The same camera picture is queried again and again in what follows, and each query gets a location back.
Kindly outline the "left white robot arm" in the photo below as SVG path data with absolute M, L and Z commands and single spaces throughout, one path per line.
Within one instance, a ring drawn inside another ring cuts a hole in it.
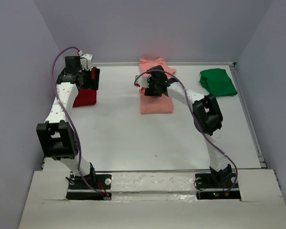
M 96 183 L 93 165 L 82 156 L 79 136 L 70 119 L 76 97 L 81 89 L 96 91 L 100 70 L 92 66 L 93 55 L 66 56 L 65 67 L 54 78 L 55 99 L 45 121 L 36 132 L 45 157 L 64 164 L 85 188 Z

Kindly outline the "pink t-shirt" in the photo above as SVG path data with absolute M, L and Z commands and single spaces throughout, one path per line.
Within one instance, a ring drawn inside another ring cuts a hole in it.
M 145 72 L 146 70 L 155 67 L 155 66 L 162 66 L 163 69 L 171 74 L 176 73 L 176 69 L 170 68 L 166 61 L 163 58 L 158 58 L 155 60 L 146 60 L 141 59 L 139 62 L 140 73 Z M 171 114 L 174 111 L 174 104 L 170 97 L 166 95 L 162 95 L 161 97 L 156 96 L 146 96 L 144 94 L 145 89 L 139 89 L 140 95 L 140 113 L 142 115 L 147 114 Z

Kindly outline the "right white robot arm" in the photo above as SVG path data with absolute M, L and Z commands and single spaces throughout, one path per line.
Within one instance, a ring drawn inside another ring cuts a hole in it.
M 237 183 L 238 171 L 236 164 L 212 138 L 214 132 L 222 128 L 223 115 L 214 95 L 203 95 L 186 89 L 184 84 L 172 73 L 158 65 L 140 74 L 140 86 L 145 89 L 146 96 L 161 96 L 173 98 L 188 106 L 194 125 L 203 135 L 210 158 L 211 186 L 222 187 L 230 182 L 230 188 Z

